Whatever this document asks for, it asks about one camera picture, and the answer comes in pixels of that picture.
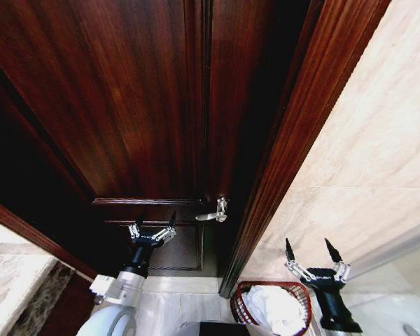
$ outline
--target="dark red wooden door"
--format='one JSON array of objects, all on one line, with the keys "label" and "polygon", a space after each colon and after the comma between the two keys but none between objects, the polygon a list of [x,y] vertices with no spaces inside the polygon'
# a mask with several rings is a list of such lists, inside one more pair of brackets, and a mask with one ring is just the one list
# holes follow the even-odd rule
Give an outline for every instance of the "dark red wooden door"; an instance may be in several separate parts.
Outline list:
[{"label": "dark red wooden door", "polygon": [[[125,225],[177,210],[153,270],[216,275],[308,5],[0,0],[0,202],[100,272],[123,261]],[[228,220],[198,223],[221,196]]]}]

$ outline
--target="laundry basket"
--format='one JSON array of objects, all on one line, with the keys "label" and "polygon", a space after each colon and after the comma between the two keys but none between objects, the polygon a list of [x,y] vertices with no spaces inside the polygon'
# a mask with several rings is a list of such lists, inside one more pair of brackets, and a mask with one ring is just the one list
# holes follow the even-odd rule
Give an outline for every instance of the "laundry basket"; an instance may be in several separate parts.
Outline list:
[{"label": "laundry basket", "polygon": [[230,309],[232,310],[233,317],[236,322],[243,324],[256,324],[258,323],[253,319],[252,315],[247,310],[244,304],[242,293],[249,292],[252,286],[278,286],[287,290],[293,295],[297,301],[303,306],[305,313],[305,327],[301,329],[294,336],[301,336],[308,330],[309,323],[311,322],[311,300],[309,299],[307,289],[298,282],[278,282],[278,281],[242,281],[238,284],[237,292],[230,299]]}]

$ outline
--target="door frame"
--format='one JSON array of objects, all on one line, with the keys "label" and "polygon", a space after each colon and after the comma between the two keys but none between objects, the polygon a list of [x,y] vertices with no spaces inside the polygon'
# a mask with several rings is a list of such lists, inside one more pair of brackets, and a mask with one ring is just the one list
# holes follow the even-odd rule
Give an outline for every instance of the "door frame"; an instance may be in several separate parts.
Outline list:
[{"label": "door frame", "polygon": [[281,95],[283,118],[251,189],[220,296],[230,297],[390,2],[311,1]]}]

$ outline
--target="door handle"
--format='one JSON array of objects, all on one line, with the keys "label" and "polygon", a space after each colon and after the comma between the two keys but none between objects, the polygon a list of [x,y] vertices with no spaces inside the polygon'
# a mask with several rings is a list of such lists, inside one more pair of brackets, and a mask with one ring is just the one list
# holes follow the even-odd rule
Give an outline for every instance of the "door handle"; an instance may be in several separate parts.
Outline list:
[{"label": "door handle", "polygon": [[224,197],[222,197],[218,199],[216,212],[206,213],[203,215],[197,215],[196,219],[198,221],[211,221],[212,219],[216,219],[218,222],[223,222],[227,219],[227,215],[225,214],[226,210],[227,210],[227,200]]}]

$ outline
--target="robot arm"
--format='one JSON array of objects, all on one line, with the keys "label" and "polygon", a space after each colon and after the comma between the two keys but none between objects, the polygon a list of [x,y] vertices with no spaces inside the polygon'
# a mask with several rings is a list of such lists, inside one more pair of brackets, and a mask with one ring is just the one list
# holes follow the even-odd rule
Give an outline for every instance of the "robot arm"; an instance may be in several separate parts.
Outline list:
[{"label": "robot arm", "polygon": [[96,295],[95,303],[100,305],[106,301],[112,305],[93,314],[78,331],[77,336],[135,335],[135,309],[139,305],[142,287],[148,276],[149,260],[154,249],[162,247],[174,238],[175,223],[176,212],[171,215],[168,226],[155,234],[141,231],[137,223],[129,226],[134,245],[131,258],[123,265],[117,279],[98,275],[90,286],[90,290]]},{"label": "robot arm", "polygon": [[322,311],[321,326],[327,335],[350,335],[362,333],[361,327],[351,317],[345,307],[340,290],[347,283],[350,265],[342,261],[339,252],[325,238],[328,252],[335,263],[333,268],[306,269],[295,261],[294,253],[286,238],[286,267],[301,282],[314,290]]}]

